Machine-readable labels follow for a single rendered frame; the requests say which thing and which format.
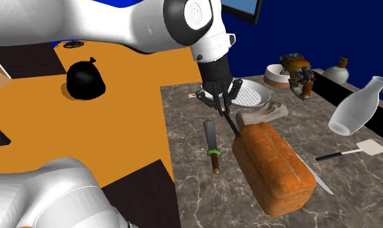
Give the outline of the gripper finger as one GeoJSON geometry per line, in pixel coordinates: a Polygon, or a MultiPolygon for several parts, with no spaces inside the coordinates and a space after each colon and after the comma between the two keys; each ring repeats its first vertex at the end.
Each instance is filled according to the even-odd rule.
{"type": "Polygon", "coordinates": [[[227,114],[230,113],[229,107],[232,103],[232,100],[235,100],[237,98],[238,92],[242,86],[242,79],[236,79],[232,82],[232,84],[227,85],[226,83],[223,84],[223,102],[224,102],[224,108],[225,112],[227,114]]]}
{"type": "Polygon", "coordinates": [[[223,116],[226,113],[222,94],[214,97],[204,89],[200,89],[195,93],[195,95],[198,100],[207,105],[209,108],[214,108],[216,111],[218,111],[220,116],[223,116]]]}

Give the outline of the toy sword with green guard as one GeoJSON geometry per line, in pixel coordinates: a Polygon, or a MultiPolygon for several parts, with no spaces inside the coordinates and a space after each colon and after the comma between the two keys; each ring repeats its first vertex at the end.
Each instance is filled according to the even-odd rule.
{"type": "Polygon", "coordinates": [[[206,142],[208,146],[208,150],[206,154],[208,157],[211,158],[213,173],[218,175],[221,172],[221,169],[219,167],[219,156],[221,152],[217,147],[215,122],[210,119],[206,119],[203,122],[203,126],[204,126],[204,133],[206,136],[206,142]]]}

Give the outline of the black round grate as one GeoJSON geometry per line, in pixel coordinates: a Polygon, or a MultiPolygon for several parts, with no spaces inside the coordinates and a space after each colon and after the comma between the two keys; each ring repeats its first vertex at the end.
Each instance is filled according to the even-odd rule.
{"type": "Polygon", "coordinates": [[[81,46],[84,46],[84,42],[78,40],[71,40],[63,45],[63,47],[66,49],[74,49],[81,46]]]}

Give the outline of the black framed blue screen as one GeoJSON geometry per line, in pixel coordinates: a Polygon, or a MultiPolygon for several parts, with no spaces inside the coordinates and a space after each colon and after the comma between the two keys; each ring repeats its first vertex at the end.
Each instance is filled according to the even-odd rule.
{"type": "Polygon", "coordinates": [[[222,10],[231,16],[257,25],[263,0],[221,0],[222,10]]]}

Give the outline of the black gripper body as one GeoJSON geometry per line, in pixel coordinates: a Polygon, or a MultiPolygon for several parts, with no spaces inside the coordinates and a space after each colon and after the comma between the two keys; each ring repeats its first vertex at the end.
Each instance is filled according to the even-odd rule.
{"type": "Polygon", "coordinates": [[[199,62],[197,65],[202,78],[202,88],[205,91],[211,95],[221,94],[224,91],[228,91],[232,82],[228,56],[223,56],[212,62],[199,62]]]}

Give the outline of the orange robot figure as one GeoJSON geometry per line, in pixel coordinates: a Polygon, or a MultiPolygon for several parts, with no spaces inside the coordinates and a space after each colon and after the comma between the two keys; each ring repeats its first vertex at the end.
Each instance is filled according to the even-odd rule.
{"type": "Polygon", "coordinates": [[[289,73],[290,90],[301,100],[310,99],[316,80],[310,63],[300,53],[280,56],[279,62],[282,66],[280,74],[289,73]]]}

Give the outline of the white ridged plate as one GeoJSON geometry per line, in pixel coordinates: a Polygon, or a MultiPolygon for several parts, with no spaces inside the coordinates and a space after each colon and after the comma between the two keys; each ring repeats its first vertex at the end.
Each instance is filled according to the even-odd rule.
{"type": "Polygon", "coordinates": [[[242,79],[242,82],[237,97],[232,100],[232,105],[254,108],[269,101],[270,93],[263,85],[246,79],[242,79]]]}

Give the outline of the grey bone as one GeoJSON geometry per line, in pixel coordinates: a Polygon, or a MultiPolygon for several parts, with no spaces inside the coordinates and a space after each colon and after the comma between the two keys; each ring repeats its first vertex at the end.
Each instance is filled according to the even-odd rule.
{"type": "Polygon", "coordinates": [[[251,112],[242,113],[239,112],[235,115],[235,120],[239,128],[249,124],[258,124],[260,122],[269,122],[272,120],[287,117],[289,111],[287,106],[280,103],[270,101],[267,102],[261,109],[251,112]]]}

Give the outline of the orange bread loaf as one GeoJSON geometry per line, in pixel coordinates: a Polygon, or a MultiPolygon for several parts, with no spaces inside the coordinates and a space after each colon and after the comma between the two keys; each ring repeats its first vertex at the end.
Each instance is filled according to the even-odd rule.
{"type": "Polygon", "coordinates": [[[301,209],[316,186],[314,175],[268,123],[249,124],[232,151],[260,207],[269,216],[301,209]]]}

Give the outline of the black garbage bag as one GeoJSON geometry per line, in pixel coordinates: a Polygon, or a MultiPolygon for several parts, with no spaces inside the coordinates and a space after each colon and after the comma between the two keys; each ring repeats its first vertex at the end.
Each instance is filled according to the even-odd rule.
{"type": "Polygon", "coordinates": [[[90,57],[88,61],[76,62],[69,67],[66,86],[71,97],[92,100],[105,93],[105,83],[94,62],[96,60],[90,57]]]}

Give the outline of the pale soap bottle brown pump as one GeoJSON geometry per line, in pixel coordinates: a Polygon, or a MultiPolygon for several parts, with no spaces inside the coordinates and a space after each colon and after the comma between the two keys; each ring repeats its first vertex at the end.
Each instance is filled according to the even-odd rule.
{"type": "Polygon", "coordinates": [[[338,64],[326,69],[322,76],[339,85],[346,83],[349,78],[349,71],[345,68],[347,63],[348,59],[341,57],[338,64]]]}

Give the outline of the white bottle vase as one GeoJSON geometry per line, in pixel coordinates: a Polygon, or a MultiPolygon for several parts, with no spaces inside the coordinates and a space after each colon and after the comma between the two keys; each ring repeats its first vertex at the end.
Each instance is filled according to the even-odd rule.
{"type": "Polygon", "coordinates": [[[339,103],[329,120],[329,129],[342,136],[354,134],[375,114],[382,89],[383,77],[373,76],[363,89],[339,103]]]}

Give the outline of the white bowl with brown base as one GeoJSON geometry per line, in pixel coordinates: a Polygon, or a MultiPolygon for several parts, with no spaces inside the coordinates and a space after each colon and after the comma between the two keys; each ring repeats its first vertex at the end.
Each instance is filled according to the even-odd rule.
{"type": "Polygon", "coordinates": [[[287,88],[289,84],[290,73],[283,69],[281,64],[268,65],[264,74],[264,82],[272,87],[287,88]]]}

